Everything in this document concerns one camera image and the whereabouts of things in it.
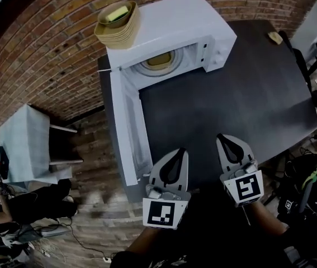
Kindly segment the small table with grey cloth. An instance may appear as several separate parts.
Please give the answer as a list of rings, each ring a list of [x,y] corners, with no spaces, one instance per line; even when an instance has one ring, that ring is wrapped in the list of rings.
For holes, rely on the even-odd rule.
[[[55,159],[50,156],[50,130],[77,133],[52,124],[48,115],[24,104],[0,126],[0,147],[8,157],[7,183],[40,181],[56,184],[72,177],[72,168],[51,171],[51,166],[80,164],[80,157]]]

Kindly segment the yellow-green sponge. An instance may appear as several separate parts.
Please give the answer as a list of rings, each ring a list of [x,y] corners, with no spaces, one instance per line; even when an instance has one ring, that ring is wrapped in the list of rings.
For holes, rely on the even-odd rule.
[[[129,8],[127,6],[121,6],[106,16],[106,20],[108,23],[119,20],[121,17],[124,17],[127,13],[129,13]]]

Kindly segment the person's right forearm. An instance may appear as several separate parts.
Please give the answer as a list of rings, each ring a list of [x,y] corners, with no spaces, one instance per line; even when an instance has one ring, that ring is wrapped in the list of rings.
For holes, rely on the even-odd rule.
[[[250,224],[265,233],[277,237],[287,231],[287,227],[277,219],[260,201],[244,206]]]

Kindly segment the person's black clothes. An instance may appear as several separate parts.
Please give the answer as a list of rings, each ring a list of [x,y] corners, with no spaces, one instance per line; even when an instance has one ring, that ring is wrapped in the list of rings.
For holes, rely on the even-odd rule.
[[[152,260],[124,250],[110,268],[317,268],[316,239],[288,227],[266,235],[218,189],[194,194],[178,228],[162,230]]]

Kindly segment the glass microwave turntable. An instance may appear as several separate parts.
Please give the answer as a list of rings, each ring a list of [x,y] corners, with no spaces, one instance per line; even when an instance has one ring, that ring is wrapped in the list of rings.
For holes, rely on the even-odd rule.
[[[181,64],[183,60],[183,50],[182,49],[176,49],[169,51],[172,54],[173,60],[170,66],[160,69],[160,70],[153,70],[147,67],[146,60],[136,64],[133,66],[133,69],[137,71],[139,74],[148,76],[148,77],[160,77],[168,75],[172,72],[174,72]]]

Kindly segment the black box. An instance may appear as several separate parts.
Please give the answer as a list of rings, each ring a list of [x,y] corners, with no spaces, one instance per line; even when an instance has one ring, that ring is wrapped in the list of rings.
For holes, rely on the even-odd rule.
[[[3,180],[8,178],[9,171],[9,159],[4,150],[4,147],[0,146],[0,176]]]

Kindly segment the person's left forearm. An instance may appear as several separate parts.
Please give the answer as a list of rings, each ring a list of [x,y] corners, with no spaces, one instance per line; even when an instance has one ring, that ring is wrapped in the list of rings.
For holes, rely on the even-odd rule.
[[[152,260],[159,250],[162,236],[162,229],[145,227],[142,233],[139,234],[125,251],[138,255],[145,261]]]

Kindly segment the stack of tan trays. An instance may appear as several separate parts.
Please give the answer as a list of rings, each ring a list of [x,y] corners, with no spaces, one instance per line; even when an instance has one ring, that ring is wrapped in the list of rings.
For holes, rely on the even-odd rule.
[[[127,6],[129,13],[119,20],[108,23],[106,16],[121,6]],[[140,11],[136,2],[115,2],[98,14],[94,34],[109,49],[128,49],[133,45],[139,28]]]

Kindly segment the tan rectangular tray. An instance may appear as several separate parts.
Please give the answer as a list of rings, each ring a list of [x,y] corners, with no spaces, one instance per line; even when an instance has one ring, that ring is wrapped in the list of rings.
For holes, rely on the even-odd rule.
[[[164,69],[172,63],[173,57],[170,52],[150,58],[146,61],[147,67],[153,70]]]

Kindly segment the white microwave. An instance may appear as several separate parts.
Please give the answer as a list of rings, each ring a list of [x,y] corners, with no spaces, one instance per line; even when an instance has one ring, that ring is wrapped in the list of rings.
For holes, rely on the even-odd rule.
[[[153,166],[139,92],[183,73],[222,68],[236,41],[236,34],[206,0],[162,0],[140,11],[140,28],[128,49],[108,49],[117,149],[127,186]],[[160,77],[139,74],[133,66],[176,49],[183,60],[172,73]]]

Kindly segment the small tan rag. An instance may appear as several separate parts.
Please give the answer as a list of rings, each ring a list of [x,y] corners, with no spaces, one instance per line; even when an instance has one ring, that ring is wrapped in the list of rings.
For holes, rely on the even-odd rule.
[[[276,45],[280,45],[283,42],[283,38],[279,35],[278,32],[269,32],[268,37]]]

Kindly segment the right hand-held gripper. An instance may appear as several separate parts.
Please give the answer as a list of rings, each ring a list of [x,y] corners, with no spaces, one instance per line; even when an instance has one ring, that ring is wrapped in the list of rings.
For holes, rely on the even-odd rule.
[[[227,173],[222,174],[220,180],[234,206],[242,207],[261,199],[264,194],[262,171],[252,161],[254,155],[250,146],[237,137],[222,133],[217,135],[216,146],[223,173]],[[236,164],[246,165],[230,173]]]

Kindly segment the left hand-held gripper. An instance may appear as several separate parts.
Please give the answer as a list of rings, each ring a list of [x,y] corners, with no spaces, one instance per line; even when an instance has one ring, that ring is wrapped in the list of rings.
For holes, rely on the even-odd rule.
[[[147,197],[143,198],[144,226],[177,229],[191,199],[189,192],[182,192],[188,186],[188,159],[187,150],[180,148],[153,166],[146,186]]]

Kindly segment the dark table with white legs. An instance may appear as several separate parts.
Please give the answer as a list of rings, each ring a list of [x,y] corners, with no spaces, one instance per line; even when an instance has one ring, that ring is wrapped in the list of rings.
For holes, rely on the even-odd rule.
[[[229,22],[237,35],[224,67],[196,69],[139,94],[152,161],[185,148],[188,187],[218,181],[219,133],[245,141],[263,163],[317,129],[317,113],[295,58],[267,36],[267,20]]]

